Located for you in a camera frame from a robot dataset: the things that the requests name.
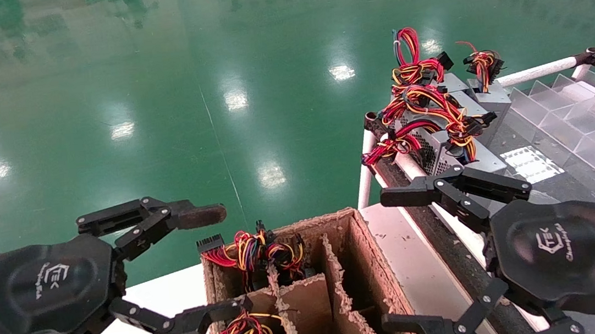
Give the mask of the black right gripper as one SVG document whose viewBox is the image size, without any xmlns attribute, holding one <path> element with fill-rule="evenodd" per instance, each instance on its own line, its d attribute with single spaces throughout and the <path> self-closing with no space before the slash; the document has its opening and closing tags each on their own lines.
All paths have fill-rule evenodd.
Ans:
<svg viewBox="0 0 595 334">
<path fill-rule="evenodd" d="M 458 321 L 384 314 L 382 328 L 414 334 L 476 334 L 506 295 L 547 319 L 548 329 L 533 334 L 585 334 L 581 324 L 553 306 L 595 314 L 595 202 L 540 205 L 515 200 L 491 217 L 489 227 L 499 278 L 490 281 Z"/>
</svg>

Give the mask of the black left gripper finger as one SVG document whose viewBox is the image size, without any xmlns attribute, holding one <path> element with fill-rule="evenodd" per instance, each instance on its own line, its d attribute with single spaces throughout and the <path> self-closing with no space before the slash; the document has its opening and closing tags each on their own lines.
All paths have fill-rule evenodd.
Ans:
<svg viewBox="0 0 595 334">
<path fill-rule="evenodd" d="M 94 237 L 126 231 L 114 242 L 120 260 L 133 261 L 174 230 L 222 223 L 227 216 L 223 204 L 197 207 L 192 201 L 160 201 L 152 197 L 131 200 L 78 217 L 78 233 Z"/>
</svg>

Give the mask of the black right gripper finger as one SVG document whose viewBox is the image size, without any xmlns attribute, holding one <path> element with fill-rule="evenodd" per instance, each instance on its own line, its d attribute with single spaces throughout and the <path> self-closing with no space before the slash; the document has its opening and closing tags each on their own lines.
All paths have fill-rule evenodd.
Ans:
<svg viewBox="0 0 595 334">
<path fill-rule="evenodd" d="M 470 194 L 509 204 L 527 200 L 532 185 L 513 177 L 479 169 L 451 167 L 438 176 L 415 177 L 405 187 L 383 188 L 380 202 L 388 207 L 421 207 L 436 203 L 474 232 L 490 227 L 490 212 Z"/>
</svg>

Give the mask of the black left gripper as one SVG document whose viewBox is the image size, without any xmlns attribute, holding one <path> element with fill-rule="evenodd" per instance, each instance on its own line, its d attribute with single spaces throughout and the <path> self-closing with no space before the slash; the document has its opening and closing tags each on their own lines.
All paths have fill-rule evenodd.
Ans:
<svg viewBox="0 0 595 334">
<path fill-rule="evenodd" d="M 207 334 L 252 310 L 250 298 L 230 298 L 169 318 L 122 299 L 125 287 L 113 247 L 88 234 L 2 253 L 0 334 L 101 334 L 116 320 L 149 334 Z"/>
</svg>

